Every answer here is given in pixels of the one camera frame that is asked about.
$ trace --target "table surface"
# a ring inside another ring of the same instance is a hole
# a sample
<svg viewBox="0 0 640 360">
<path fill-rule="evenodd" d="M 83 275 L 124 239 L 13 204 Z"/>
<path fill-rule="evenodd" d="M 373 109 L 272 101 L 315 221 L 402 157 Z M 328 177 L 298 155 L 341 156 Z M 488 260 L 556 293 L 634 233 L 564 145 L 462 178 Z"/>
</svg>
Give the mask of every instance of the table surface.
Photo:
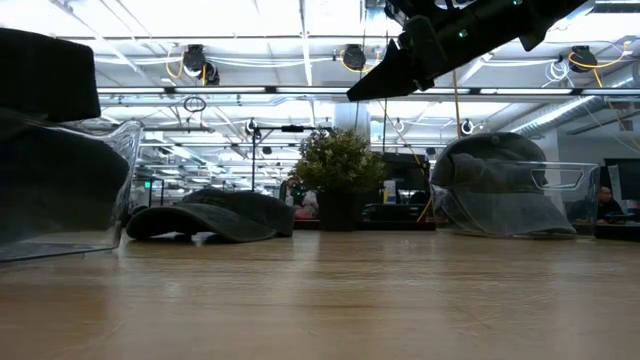
<svg viewBox="0 0 640 360">
<path fill-rule="evenodd" d="M 640 244 L 297 231 L 0 267 L 3 359 L 637 359 Z"/>
</svg>

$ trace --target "clear plastic container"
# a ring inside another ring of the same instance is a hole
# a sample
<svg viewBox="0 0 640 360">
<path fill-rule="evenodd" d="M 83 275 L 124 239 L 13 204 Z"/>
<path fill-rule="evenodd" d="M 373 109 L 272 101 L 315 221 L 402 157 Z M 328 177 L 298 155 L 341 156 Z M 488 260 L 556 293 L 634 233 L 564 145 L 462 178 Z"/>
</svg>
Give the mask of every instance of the clear plastic container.
<svg viewBox="0 0 640 360">
<path fill-rule="evenodd" d="M 89 134 L 0 108 L 0 262 L 118 246 L 142 127 Z"/>
<path fill-rule="evenodd" d="M 432 185 L 439 231 L 490 237 L 594 237 L 597 164 L 491 160 L 478 176 L 458 180 Z"/>
</svg>

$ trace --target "computer screen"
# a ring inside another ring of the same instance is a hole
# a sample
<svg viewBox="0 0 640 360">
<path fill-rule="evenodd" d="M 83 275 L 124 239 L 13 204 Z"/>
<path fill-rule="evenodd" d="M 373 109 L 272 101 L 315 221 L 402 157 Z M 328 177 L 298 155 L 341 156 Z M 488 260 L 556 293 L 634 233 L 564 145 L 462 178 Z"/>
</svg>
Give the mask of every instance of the computer screen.
<svg viewBox="0 0 640 360">
<path fill-rule="evenodd" d="M 429 160 L 424 155 L 386 153 L 382 159 L 387 165 L 385 179 L 395 180 L 397 189 L 429 192 Z"/>
</svg>

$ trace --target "green leaves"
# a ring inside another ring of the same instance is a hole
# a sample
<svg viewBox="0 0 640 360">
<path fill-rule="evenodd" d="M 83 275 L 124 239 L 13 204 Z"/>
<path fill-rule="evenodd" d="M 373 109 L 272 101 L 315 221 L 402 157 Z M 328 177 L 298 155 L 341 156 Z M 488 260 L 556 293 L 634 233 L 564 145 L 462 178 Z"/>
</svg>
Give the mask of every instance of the green leaves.
<svg viewBox="0 0 640 360">
<path fill-rule="evenodd" d="M 292 173 L 320 191 L 365 192 L 380 185 L 385 168 L 379 154 L 353 130 L 314 131 L 300 147 Z"/>
</svg>

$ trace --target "plant pot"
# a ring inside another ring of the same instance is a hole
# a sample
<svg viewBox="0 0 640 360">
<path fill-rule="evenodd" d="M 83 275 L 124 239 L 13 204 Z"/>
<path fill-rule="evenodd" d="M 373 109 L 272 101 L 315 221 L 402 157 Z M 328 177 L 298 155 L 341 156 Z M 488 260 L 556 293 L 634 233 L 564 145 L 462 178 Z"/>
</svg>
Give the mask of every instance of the plant pot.
<svg viewBox="0 0 640 360">
<path fill-rule="evenodd" d="M 356 228 L 356 196 L 343 192 L 318 192 L 320 230 L 353 231 Z"/>
</svg>

